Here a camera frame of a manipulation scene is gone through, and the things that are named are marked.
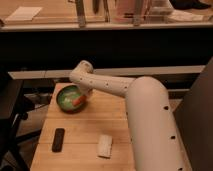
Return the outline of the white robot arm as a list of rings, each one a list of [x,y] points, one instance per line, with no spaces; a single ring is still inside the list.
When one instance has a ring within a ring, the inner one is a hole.
[[[186,171],[168,91],[160,81],[97,75],[85,60],[69,79],[84,93],[97,89],[125,99],[136,171]]]

